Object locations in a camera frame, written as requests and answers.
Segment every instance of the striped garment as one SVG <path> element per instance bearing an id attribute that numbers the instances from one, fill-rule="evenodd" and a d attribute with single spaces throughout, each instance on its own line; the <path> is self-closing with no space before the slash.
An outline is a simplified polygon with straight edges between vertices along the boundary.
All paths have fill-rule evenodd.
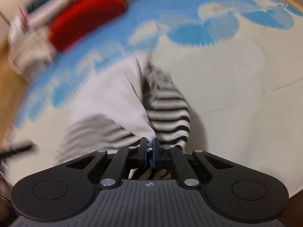
<path id="1" fill-rule="evenodd" d="M 144 74 L 143 106 L 160 145 L 185 147 L 190 120 L 184 97 L 160 69 L 147 67 Z M 116 153 L 122 147 L 138 146 L 140 139 L 106 116 L 96 115 L 66 130 L 56 160 L 58 164 L 64 163 L 98 149 Z"/>

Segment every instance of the silver screw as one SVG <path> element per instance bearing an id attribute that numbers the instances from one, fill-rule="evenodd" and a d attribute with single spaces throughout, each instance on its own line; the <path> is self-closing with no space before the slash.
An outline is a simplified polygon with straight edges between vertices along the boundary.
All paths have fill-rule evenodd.
<path id="1" fill-rule="evenodd" d="M 194 178 L 189 178 L 184 181 L 184 184 L 187 186 L 197 186 L 199 184 L 199 181 Z"/>
<path id="2" fill-rule="evenodd" d="M 104 178 L 100 182 L 103 186 L 113 186 L 116 181 L 112 178 Z"/>

